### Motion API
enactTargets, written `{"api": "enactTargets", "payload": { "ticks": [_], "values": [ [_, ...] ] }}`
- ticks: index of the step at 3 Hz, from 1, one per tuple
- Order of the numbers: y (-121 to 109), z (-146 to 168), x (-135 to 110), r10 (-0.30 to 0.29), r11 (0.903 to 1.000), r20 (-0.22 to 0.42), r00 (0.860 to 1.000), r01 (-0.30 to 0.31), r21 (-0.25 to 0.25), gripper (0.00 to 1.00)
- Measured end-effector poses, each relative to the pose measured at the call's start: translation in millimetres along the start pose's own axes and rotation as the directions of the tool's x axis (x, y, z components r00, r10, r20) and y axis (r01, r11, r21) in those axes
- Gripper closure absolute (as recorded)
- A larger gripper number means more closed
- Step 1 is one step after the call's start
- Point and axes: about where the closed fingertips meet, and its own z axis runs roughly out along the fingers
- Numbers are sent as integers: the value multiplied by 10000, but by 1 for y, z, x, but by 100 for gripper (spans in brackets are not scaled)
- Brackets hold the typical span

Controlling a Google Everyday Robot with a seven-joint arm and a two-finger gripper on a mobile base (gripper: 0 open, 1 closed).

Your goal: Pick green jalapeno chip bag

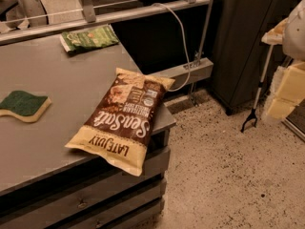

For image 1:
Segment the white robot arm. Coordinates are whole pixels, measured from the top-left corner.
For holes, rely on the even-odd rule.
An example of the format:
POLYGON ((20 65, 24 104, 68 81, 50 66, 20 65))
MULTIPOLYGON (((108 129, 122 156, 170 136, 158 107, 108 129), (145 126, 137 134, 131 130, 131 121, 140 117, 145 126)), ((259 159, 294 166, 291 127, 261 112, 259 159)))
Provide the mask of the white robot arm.
POLYGON ((261 41, 270 46, 281 45, 283 53, 294 61, 275 71, 263 109, 264 121, 282 121, 305 99, 305 0, 266 32, 261 41))

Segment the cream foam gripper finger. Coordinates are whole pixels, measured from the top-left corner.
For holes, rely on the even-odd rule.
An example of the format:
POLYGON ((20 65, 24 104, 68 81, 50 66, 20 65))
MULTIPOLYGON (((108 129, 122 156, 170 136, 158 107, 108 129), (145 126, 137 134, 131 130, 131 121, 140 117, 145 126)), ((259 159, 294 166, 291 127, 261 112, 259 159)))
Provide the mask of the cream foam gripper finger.
POLYGON ((265 122, 284 120, 305 99, 305 62, 296 61, 274 73, 262 113, 265 122))

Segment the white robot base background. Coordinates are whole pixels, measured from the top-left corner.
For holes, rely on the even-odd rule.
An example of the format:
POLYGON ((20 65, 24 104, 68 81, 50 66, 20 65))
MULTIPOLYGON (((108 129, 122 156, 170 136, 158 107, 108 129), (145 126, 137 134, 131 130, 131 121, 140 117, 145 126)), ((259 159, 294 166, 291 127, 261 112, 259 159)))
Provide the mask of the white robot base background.
POLYGON ((24 20, 30 28, 49 24, 41 0, 0 0, 0 21, 7 28, 18 30, 24 20))

